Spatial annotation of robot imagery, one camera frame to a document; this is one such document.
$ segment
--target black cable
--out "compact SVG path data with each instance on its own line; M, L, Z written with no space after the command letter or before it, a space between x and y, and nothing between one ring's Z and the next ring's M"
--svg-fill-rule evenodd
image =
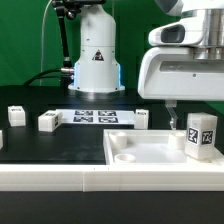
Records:
M43 78L44 75L47 75L47 74L50 74L50 73L54 73L54 72L61 72L61 69L60 68L55 68L55 69L49 69L47 71L41 72L41 73L35 75L32 79L29 79L28 81L26 81L23 84L23 86L29 86L30 83L32 83L34 80L36 80L36 79L38 79L40 77Z

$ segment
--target cube with printed marker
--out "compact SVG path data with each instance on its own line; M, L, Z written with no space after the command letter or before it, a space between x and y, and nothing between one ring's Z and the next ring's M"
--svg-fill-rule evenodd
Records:
M190 113L187 121L185 153L194 159L212 159L215 151L216 116Z
M48 110L38 117L38 130L53 132L61 125L62 116L62 112L60 111Z
M136 110L135 113L135 129L148 129L148 122L149 122L149 111L148 110Z
M12 127L25 126L26 115L22 106L10 106L8 107L8 119Z

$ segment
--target printed label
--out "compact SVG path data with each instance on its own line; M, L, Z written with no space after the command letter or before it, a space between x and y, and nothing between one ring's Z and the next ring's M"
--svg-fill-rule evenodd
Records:
M99 117L100 123L118 123L118 119L116 117Z
M98 111L98 116L101 116L101 117L103 117L103 116L107 116L107 117L109 117L109 116L113 116L113 117L115 117L115 116L117 116L117 114L116 114L116 111L107 111L107 110L105 110L105 111Z
M93 122L93 117L74 117L73 122L92 123Z
M210 145L213 141L213 131L202 132L202 145Z
M92 110L76 110L75 115L93 116L93 111Z
M198 144L198 137L199 137L199 132L196 129L189 128L188 129L188 141L192 142L194 144Z
M96 54L94 55L94 57L93 57L92 60L93 60L93 61L104 61L104 58L103 58L103 56L102 56L100 50L98 50L98 51L96 52Z

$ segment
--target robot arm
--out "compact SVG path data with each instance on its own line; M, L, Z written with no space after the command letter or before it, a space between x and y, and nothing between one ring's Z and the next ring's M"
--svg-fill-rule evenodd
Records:
M155 0L160 9L171 16L181 16L183 0Z

